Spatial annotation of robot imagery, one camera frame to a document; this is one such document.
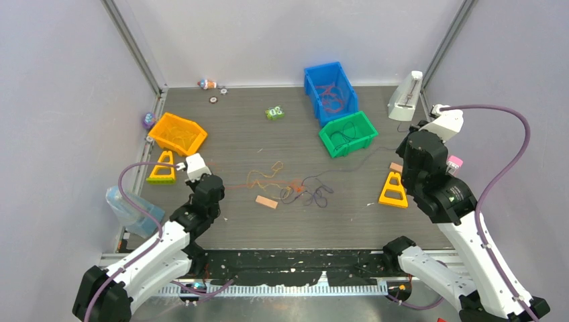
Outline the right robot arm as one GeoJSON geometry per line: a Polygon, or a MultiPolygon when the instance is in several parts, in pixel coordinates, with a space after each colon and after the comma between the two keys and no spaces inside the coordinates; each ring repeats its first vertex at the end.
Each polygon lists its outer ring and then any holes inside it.
{"type": "Polygon", "coordinates": [[[451,242],[470,276],[456,274],[406,236],[383,247],[384,269],[422,280],[452,304],[461,321],[538,321],[547,315],[547,301],[527,292],[506,265],[468,185],[448,174],[443,140],[414,131],[396,153],[403,159],[406,193],[451,242]]]}

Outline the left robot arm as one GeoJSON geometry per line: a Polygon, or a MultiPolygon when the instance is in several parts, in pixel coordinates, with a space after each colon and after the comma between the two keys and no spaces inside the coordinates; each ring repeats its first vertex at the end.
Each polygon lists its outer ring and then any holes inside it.
{"type": "Polygon", "coordinates": [[[220,215],[225,187],[220,177],[203,174],[190,184],[189,200],[170,216],[162,231],[120,261],[83,275],[72,307],[80,321],[130,321],[160,288],[184,276],[202,275],[207,257],[195,240],[220,215]]]}

